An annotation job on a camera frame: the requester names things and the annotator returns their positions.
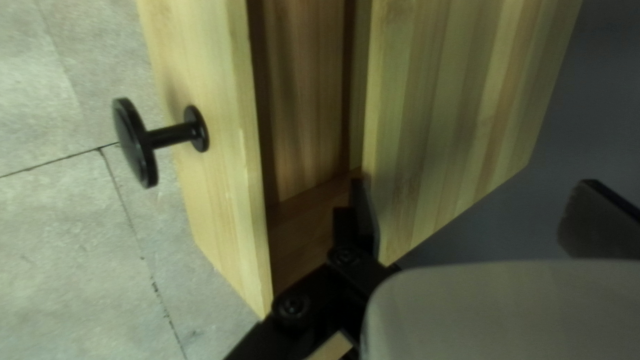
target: round knob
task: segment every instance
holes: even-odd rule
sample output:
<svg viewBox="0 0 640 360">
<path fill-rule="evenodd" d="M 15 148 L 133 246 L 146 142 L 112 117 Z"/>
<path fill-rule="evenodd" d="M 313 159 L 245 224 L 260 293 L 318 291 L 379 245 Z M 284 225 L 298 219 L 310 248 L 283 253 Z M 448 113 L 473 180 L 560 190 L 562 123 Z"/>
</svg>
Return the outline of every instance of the round knob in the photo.
<svg viewBox="0 0 640 360">
<path fill-rule="evenodd" d="M 193 105 L 184 109 L 184 123 L 147 131 L 133 103 L 123 97 L 113 100 L 113 120 L 120 146 L 131 170 L 145 188 L 158 184 L 154 150 L 191 141 L 197 151 L 209 148 L 209 135 L 202 115 Z"/>
</svg>

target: floor tile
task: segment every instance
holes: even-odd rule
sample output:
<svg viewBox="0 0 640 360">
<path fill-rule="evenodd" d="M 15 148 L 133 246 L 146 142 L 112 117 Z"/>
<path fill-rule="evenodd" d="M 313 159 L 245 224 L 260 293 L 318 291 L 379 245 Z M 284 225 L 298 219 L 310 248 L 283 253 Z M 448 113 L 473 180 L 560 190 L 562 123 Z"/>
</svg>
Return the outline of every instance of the floor tile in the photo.
<svg viewBox="0 0 640 360">
<path fill-rule="evenodd" d="M 159 184 L 144 190 L 119 145 L 103 153 L 189 360 L 222 359 L 258 320 L 193 243 L 169 149 Z"/>
<path fill-rule="evenodd" d="M 97 146 L 116 140 L 111 100 L 164 125 L 134 0 L 36 0 Z"/>
<path fill-rule="evenodd" d="M 95 148 L 35 3 L 0 9 L 0 176 Z"/>
<path fill-rule="evenodd" d="M 0 179 L 0 359 L 183 359 L 98 151 Z"/>
</svg>

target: hex bolt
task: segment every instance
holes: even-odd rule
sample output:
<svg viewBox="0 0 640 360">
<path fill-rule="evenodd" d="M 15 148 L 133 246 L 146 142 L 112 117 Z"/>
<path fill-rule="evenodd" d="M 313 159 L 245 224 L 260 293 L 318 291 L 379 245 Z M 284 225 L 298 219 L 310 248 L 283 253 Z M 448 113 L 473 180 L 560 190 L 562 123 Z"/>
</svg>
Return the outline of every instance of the hex bolt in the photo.
<svg viewBox="0 0 640 360">
<path fill-rule="evenodd" d="M 358 261 L 358 254 L 353 249 L 343 247 L 333 253 L 333 260 L 338 265 L 352 265 Z"/>
<path fill-rule="evenodd" d="M 309 309 L 309 303 L 304 295 L 292 295 L 281 301 L 279 313 L 286 318 L 300 318 Z"/>
</svg>

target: black plastic piece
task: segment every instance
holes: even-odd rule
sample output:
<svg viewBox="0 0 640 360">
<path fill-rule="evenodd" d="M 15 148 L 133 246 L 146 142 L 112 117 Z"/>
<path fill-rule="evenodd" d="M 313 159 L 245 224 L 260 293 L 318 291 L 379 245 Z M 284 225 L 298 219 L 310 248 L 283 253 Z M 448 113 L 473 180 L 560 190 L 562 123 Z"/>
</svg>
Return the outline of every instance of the black plastic piece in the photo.
<svg viewBox="0 0 640 360">
<path fill-rule="evenodd" d="M 209 135 L 202 115 L 193 105 L 184 109 L 184 122 L 147 131 L 140 114 L 126 97 L 112 103 L 113 121 L 120 146 L 135 176 L 144 188 L 157 185 L 158 169 L 154 150 L 191 141 L 199 152 L 209 148 Z"/>
<path fill-rule="evenodd" d="M 374 226 L 362 181 L 351 183 L 350 207 L 333 210 L 333 248 L 327 261 L 277 296 L 271 313 L 226 360 L 301 360 L 340 331 L 357 359 L 369 297 L 400 269 L 374 257 Z"/>
<path fill-rule="evenodd" d="M 640 260 L 640 210 L 597 180 L 573 188 L 557 234 L 573 258 Z"/>
</svg>

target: light wood grain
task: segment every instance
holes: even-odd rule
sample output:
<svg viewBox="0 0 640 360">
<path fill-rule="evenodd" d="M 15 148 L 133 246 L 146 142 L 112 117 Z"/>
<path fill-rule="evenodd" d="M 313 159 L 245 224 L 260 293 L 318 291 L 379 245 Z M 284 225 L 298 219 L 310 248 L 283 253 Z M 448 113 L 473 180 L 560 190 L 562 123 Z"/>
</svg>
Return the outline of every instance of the light wood grain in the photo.
<svg viewBox="0 0 640 360">
<path fill-rule="evenodd" d="M 350 180 L 359 175 L 356 168 L 267 208 L 276 294 L 326 261 L 333 245 L 333 208 L 348 205 Z"/>
<path fill-rule="evenodd" d="M 344 9 L 344 0 L 250 2 L 268 205 L 349 170 Z"/>
<path fill-rule="evenodd" d="M 173 147 L 193 237 L 264 316 L 273 290 L 245 2 L 138 0 L 138 11 L 170 122 L 194 104 L 209 130 L 205 153 Z"/>
<path fill-rule="evenodd" d="M 351 350 L 351 343 L 341 332 L 336 332 L 306 360 L 338 360 Z"/>
<path fill-rule="evenodd" d="M 527 164 L 580 4 L 372 2 L 362 170 L 382 262 Z"/>
</svg>

